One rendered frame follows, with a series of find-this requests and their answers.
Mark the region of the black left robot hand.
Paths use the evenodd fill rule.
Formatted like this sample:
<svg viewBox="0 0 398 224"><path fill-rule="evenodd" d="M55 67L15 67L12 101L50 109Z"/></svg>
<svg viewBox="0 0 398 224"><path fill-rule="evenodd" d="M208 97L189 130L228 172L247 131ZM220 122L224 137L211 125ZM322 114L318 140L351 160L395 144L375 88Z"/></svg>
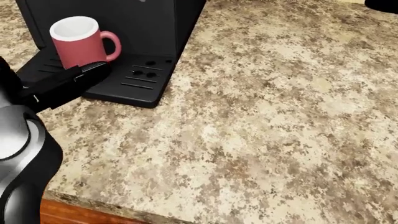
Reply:
<svg viewBox="0 0 398 224"><path fill-rule="evenodd" d="M79 98L85 91L99 84L111 74L107 62L95 62L82 67L72 67L57 72L22 89L19 103L38 113L48 108L54 110Z"/></svg>

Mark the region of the wooden counter cabinet front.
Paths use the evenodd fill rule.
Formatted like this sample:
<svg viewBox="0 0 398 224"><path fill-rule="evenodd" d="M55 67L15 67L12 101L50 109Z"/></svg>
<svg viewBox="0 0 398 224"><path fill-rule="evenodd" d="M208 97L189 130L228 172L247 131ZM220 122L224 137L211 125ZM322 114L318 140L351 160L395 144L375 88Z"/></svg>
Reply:
<svg viewBox="0 0 398 224"><path fill-rule="evenodd" d="M150 224L96 210L43 199L40 224Z"/></svg>

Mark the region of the black round object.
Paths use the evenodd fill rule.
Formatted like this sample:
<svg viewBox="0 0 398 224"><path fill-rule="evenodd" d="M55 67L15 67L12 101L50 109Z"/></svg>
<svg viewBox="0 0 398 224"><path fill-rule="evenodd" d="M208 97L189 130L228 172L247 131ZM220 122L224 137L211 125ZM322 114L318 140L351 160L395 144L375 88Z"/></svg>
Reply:
<svg viewBox="0 0 398 224"><path fill-rule="evenodd" d="M398 14L398 0L365 0L364 4L376 11Z"/></svg>

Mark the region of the pink mug white inside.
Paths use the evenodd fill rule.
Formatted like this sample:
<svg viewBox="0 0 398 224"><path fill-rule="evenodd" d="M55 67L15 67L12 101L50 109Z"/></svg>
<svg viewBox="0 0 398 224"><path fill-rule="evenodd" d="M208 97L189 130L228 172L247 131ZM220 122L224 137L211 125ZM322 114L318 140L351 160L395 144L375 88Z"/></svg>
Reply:
<svg viewBox="0 0 398 224"><path fill-rule="evenodd" d="M99 24L87 16L72 16L54 23L49 29L63 68L82 67L95 62L117 59L122 50L121 41L110 31L100 31ZM103 39L114 44L114 52L106 54Z"/></svg>

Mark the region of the black coffee machine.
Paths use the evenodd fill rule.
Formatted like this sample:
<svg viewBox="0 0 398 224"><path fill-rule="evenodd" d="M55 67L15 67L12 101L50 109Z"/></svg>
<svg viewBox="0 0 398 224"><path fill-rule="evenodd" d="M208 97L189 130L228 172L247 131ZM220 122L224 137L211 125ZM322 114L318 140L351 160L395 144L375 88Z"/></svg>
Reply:
<svg viewBox="0 0 398 224"><path fill-rule="evenodd" d="M155 108L167 87L206 0L16 0L38 52L17 74L32 84L63 67L50 26L63 18L88 16L115 33L121 55L112 72L84 96Z"/></svg>

